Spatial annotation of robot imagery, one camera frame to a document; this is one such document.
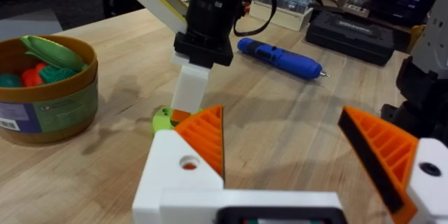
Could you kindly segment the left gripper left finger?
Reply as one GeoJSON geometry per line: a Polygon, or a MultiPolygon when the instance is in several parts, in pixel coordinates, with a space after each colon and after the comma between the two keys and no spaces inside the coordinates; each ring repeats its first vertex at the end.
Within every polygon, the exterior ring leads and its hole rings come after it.
{"type": "Polygon", "coordinates": [[[222,190],[223,107],[201,109],[173,126],[173,109],[153,117],[153,140],[132,204],[135,223],[161,223],[165,189],[222,190]]]}

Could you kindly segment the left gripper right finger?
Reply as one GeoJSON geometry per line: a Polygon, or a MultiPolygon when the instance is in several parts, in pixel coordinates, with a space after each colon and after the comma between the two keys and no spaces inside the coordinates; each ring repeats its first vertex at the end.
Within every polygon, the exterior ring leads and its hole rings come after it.
{"type": "Polygon", "coordinates": [[[354,107],[339,128],[368,173],[390,223],[447,222],[447,147],[354,107]]]}

